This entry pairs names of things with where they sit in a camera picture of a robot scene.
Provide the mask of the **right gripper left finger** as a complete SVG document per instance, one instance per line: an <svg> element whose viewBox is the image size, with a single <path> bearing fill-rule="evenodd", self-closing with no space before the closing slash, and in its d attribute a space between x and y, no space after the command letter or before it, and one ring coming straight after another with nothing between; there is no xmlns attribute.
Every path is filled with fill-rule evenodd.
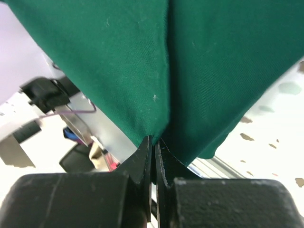
<svg viewBox="0 0 304 228"><path fill-rule="evenodd" d="M20 177L0 208L3 228L145 228L151 220L152 140L112 172Z"/></svg>

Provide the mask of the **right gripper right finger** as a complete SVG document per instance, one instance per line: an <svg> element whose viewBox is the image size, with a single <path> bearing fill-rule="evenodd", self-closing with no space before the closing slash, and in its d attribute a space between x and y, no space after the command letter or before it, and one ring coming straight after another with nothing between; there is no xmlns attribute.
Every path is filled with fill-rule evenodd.
<svg viewBox="0 0 304 228"><path fill-rule="evenodd" d="M157 219L161 228L301 228L283 184L265 179L204 179L155 145Z"/></svg>

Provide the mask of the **green surgical drape cloth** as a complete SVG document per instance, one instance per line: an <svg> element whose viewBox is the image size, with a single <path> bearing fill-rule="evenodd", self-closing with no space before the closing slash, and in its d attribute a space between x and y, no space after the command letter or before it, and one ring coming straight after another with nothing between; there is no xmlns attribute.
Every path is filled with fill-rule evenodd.
<svg viewBox="0 0 304 228"><path fill-rule="evenodd" d="M41 49L139 145L210 159L304 55L301 0L9 0Z"/></svg>

